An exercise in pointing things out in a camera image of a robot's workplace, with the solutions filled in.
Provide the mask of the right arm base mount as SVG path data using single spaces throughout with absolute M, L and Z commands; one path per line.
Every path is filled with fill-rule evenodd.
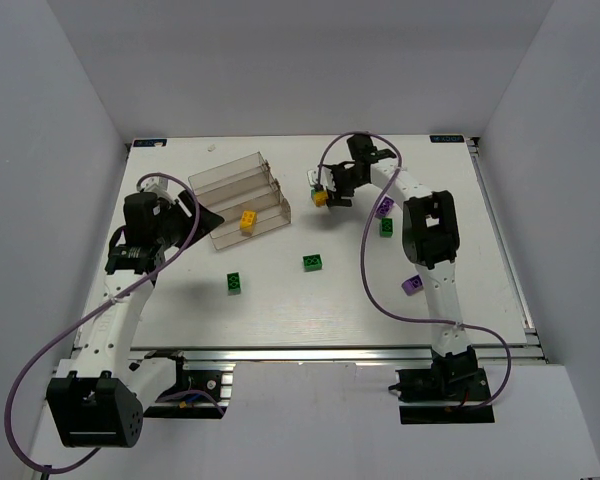
M 399 401 L 402 425 L 493 424 L 493 407 L 477 405 L 491 397 L 486 373 L 479 368 L 470 379 L 443 388 L 430 369 L 396 371 L 397 382 L 388 387 Z

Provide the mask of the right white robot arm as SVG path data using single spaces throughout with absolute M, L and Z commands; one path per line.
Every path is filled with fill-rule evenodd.
M 386 310 L 374 298 L 366 272 L 366 246 L 374 212 L 366 220 L 360 246 L 360 274 L 371 304 L 394 320 L 429 325 L 433 366 L 453 380 L 478 369 L 477 356 L 463 322 L 455 282 L 460 236 L 455 202 L 447 190 L 434 191 L 423 185 L 403 166 L 398 148 L 385 139 L 385 149 L 373 143 L 381 137 L 369 132 L 347 132 L 328 144 L 330 150 L 345 139 L 351 160 L 327 165 L 322 156 L 315 170 L 316 194 L 326 195 L 329 207 L 350 207 L 355 190 L 372 185 L 380 189 L 373 207 L 390 197 L 402 211 L 402 248 L 423 284 L 429 316 L 403 317 Z

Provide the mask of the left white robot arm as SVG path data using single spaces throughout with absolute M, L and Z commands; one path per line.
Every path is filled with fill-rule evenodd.
M 184 186 L 168 192 L 173 177 L 143 176 L 123 201 L 123 224 L 107 249 L 102 309 L 68 373 L 50 380 L 46 400 L 66 447 L 134 446 L 145 411 L 177 378 L 174 355 L 130 358 L 142 311 L 159 272 L 210 234 L 223 218 L 202 206 Z

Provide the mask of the yellow patterned lego brick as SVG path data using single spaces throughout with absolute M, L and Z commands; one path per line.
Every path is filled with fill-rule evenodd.
M 239 222 L 239 229 L 243 235 L 252 235 L 257 224 L 257 212 L 244 210 Z

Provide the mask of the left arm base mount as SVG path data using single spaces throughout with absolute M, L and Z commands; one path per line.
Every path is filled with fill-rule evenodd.
M 233 367 L 189 359 L 182 351 L 136 352 L 131 389 L 146 419 L 220 420 L 231 398 Z

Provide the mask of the yellow long lego brick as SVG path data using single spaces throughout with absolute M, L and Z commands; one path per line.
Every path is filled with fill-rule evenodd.
M 321 190 L 315 197 L 312 198 L 312 201 L 316 207 L 322 207 L 326 205 L 328 199 L 328 193 L 325 190 Z

